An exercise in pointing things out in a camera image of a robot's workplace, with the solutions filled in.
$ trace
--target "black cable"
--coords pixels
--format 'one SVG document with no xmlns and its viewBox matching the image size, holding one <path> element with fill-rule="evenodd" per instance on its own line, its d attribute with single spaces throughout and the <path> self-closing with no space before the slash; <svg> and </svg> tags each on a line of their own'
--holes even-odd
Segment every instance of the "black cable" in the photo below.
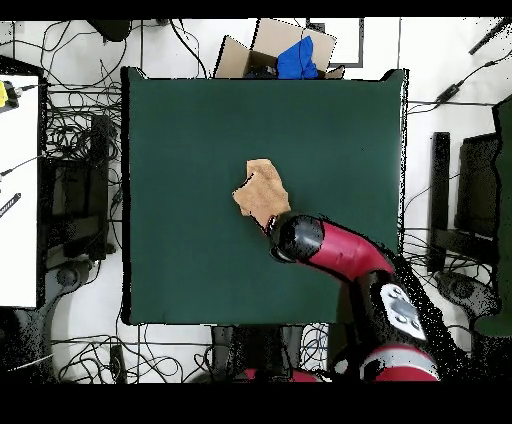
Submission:
<svg viewBox="0 0 512 424">
<path fill-rule="evenodd" d="M 456 178 L 460 175 L 460 172 L 458 172 L 457 174 L 455 175 L 452 175 L 450 178 L 448 178 L 448 180 L 452 180 L 453 178 Z M 431 188 L 432 188 L 433 184 L 429 185 L 425 190 L 419 192 L 416 196 L 414 196 L 412 199 L 410 199 L 407 204 L 405 205 L 405 208 L 404 208 L 404 215 L 405 215 L 405 212 L 407 211 L 407 208 L 409 207 L 409 205 L 411 204 L 411 202 L 418 198 L 419 196 L 421 196 L 423 193 L 426 193 L 427 191 L 429 191 Z"/>
<path fill-rule="evenodd" d="M 172 27 L 172 30 L 174 31 L 174 33 L 176 34 L 176 37 L 178 37 L 178 39 L 181 41 L 181 43 L 185 46 L 185 48 L 190 52 L 190 54 L 192 54 L 192 56 L 194 56 L 196 58 L 196 60 L 198 61 L 198 63 L 201 65 L 201 68 L 203 69 L 203 73 L 204 73 L 204 77 L 205 79 L 208 79 L 208 75 L 206 73 L 206 68 L 204 67 L 203 65 L 203 62 L 201 61 L 201 59 L 199 58 L 198 55 L 196 55 L 194 53 L 194 51 L 188 46 L 188 44 L 185 42 L 185 40 L 183 40 L 183 38 L 181 38 L 181 35 L 178 33 L 178 31 L 176 30 L 176 27 L 174 26 L 174 22 L 172 21 L 172 19 L 170 19 L 170 24 L 171 24 L 171 27 Z"/>
<path fill-rule="evenodd" d="M 137 383 L 140 382 L 140 324 L 137 325 Z"/>
<path fill-rule="evenodd" d="M 415 113 L 426 113 L 426 112 L 431 112 L 433 111 L 434 109 L 437 109 L 439 106 L 443 105 L 443 104 L 446 104 L 453 96 L 455 96 L 458 92 L 459 92 L 459 89 L 460 87 L 462 87 L 462 85 L 471 77 L 473 76 L 474 74 L 476 74 L 478 71 L 480 71 L 481 69 L 483 68 L 488 68 L 490 66 L 494 66 L 494 65 L 497 65 L 498 63 L 500 63 L 501 61 L 507 59 L 510 55 L 512 54 L 512 49 L 503 57 L 501 57 L 500 59 L 496 59 L 496 60 L 490 60 L 489 62 L 486 62 L 484 63 L 482 66 L 479 66 L 478 68 L 476 68 L 474 71 L 470 72 L 466 77 L 464 77 L 462 80 L 460 80 L 458 83 L 456 84 L 452 84 L 450 87 L 448 87 L 445 91 L 443 91 L 438 97 L 437 99 L 435 100 L 434 103 L 435 106 L 431 109 L 427 109 L 427 110 L 421 110 L 421 111 L 417 111 L 417 112 L 412 112 L 413 109 L 415 109 L 416 107 L 418 106 L 421 106 L 421 105 L 417 105 L 417 106 L 414 106 L 413 108 L 409 109 L 409 111 L 407 112 L 407 115 L 413 115 Z"/>
<path fill-rule="evenodd" d="M 32 159 L 26 160 L 25 162 L 22 162 L 22 163 L 20 163 L 19 165 L 16 165 L 14 168 L 7 169 L 6 171 L 0 172 L 0 177 L 5 177 L 6 175 L 10 174 L 10 173 L 11 173 L 11 172 L 13 172 L 14 170 L 18 169 L 20 166 L 23 166 L 23 165 L 25 165 L 26 163 L 32 162 L 33 160 L 36 160 L 36 159 L 42 158 L 42 157 L 44 157 L 44 156 L 45 156 L 45 155 L 43 154 L 43 155 L 39 155 L 39 156 L 33 157 Z"/>
<path fill-rule="evenodd" d="M 180 31 L 182 31 L 184 34 L 185 34 L 185 37 L 187 38 L 188 40 L 188 36 L 190 35 L 194 40 L 196 40 L 196 44 L 197 44 L 197 56 L 200 57 L 201 54 L 199 52 L 199 40 L 194 36 L 194 34 L 191 34 L 190 32 L 188 31 L 185 31 L 185 27 L 183 26 L 183 21 L 180 19 L 180 23 L 181 23 L 181 28 L 178 28 Z M 197 61 L 197 74 L 196 74 L 196 78 L 199 77 L 199 70 L 200 70 L 200 64 L 199 64 L 199 61 Z"/>
<path fill-rule="evenodd" d="M 419 110 L 419 111 L 416 111 L 416 112 L 410 112 L 411 110 L 413 110 L 414 108 L 418 107 L 418 106 L 423 106 L 423 105 L 416 105 L 414 107 L 412 107 L 409 112 L 407 112 L 407 115 L 414 115 L 415 113 L 426 113 L 426 112 L 432 112 L 434 109 L 437 109 L 439 106 L 441 106 L 442 103 L 439 103 L 439 104 L 436 104 L 433 108 L 431 109 L 427 109 L 427 110 Z"/>
</svg>

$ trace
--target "tangled wires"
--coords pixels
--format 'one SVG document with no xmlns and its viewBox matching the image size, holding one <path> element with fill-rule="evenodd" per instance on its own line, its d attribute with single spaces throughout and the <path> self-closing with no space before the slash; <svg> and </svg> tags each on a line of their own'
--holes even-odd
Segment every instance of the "tangled wires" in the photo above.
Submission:
<svg viewBox="0 0 512 424">
<path fill-rule="evenodd" d="M 55 106 L 52 93 L 48 95 L 47 157 L 74 161 L 89 161 L 91 121 L 93 116 L 107 116 L 112 123 L 108 129 L 109 152 L 106 160 L 118 161 L 121 145 L 120 84 L 112 81 L 96 98 L 87 93 L 68 94 L 67 106 Z"/>
<path fill-rule="evenodd" d="M 327 324 L 310 324 L 304 330 L 299 367 L 307 371 L 325 370 L 327 360 Z"/>
<path fill-rule="evenodd" d="M 146 338 L 147 328 L 148 326 L 146 325 L 144 338 Z M 59 382 L 113 384 L 120 377 L 120 373 L 123 373 L 122 377 L 126 380 L 131 380 L 129 384 L 137 384 L 140 382 L 141 377 L 154 373 L 163 383 L 170 383 L 171 381 L 168 379 L 175 376 L 177 376 L 177 379 L 175 378 L 173 380 L 174 382 L 185 383 L 198 371 L 211 371 L 211 365 L 209 365 L 207 355 L 211 351 L 212 346 L 207 346 L 203 355 L 194 355 L 194 362 L 196 363 L 197 368 L 185 375 L 182 364 L 176 358 L 164 355 L 155 356 L 150 348 L 150 343 L 147 341 L 145 341 L 144 344 L 150 352 L 149 357 L 140 353 L 140 351 L 136 349 L 135 346 L 137 343 L 126 343 L 121 340 L 119 336 L 96 335 L 87 338 L 53 340 L 52 344 L 54 346 L 59 344 L 85 344 L 85 346 L 58 371 L 57 378 Z M 116 360 L 113 360 L 112 358 L 107 359 L 106 353 L 108 353 L 109 349 L 112 349 L 115 345 L 121 345 L 126 352 L 131 355 L 135 355 L 137 357 L 137 365 L 128 367 L 126 370 L 121 371 Z M 165 372 L 162 370 L 163 364 L 168 362 L 174 364 L 175 370 L 173 372 Z M 137 372 L 137 370 L 140 370 L 142 367 L 148 368 L 143 372 Z M 78 376 L 72 377 L 72 373 L 70 372 L 72 369 L 75 370 Z"/>
</svg>

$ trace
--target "cardboard box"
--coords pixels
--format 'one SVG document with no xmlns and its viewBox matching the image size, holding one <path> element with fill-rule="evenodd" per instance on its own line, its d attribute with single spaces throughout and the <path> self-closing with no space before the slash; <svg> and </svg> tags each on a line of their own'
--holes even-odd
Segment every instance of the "cardboard box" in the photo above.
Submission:
<svg viewBox="0 0 512 424">
<path fill-rule="evenodd" d="M 252 66 L 276 67 L 277 57 L 307 36 L 313 41 L 311 60 L 316 65 L 320 79 L 343 78 L 345 69 L 340 66 L 327 72 L 336 38 L 276 19 L 262 18 L 256 23 L 256 30 L 250 49 L 226 35 L 217 59 L 214 78 L 243 78 Z"/>
</svg>

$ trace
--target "blue object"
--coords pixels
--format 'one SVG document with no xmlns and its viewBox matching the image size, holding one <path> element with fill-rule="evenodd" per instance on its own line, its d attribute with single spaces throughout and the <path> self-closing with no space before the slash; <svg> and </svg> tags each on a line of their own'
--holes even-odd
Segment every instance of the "blue object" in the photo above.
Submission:
<svg viewBox="0 0 512 424">
<path fill-rule="evenodd" d="M 313 41 L 308 35 L 277 57 L 279 79 L 312 79 L 318 76 L 316 65 L 311 61 Z"/>
</svg>

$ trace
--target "green table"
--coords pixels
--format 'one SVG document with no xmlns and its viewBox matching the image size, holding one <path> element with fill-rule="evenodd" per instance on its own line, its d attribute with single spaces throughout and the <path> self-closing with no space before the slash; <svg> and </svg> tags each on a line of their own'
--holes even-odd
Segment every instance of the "green table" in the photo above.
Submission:
<svg viewBox="0 0 512 424">
<path fill-rule="evenodd" d="M 293 209 L 398 249 L 404 71 L 380 82 L 122 75 L 131 324 L 335 321 L 339 283 L 275 262 L 232 199 L 249 159 L 272 161 Z"/>
<path fill-rule="evenodd" d="M 502 309 L 498 315 L 481 317 L 475 329 L 485 336 L 512 336 L 512 96 L 493 106 L 494 125 L 501 146 L 496 157 L 499 176 L 497 242 L 499 262 L 496 272 Z"/>
</svg>

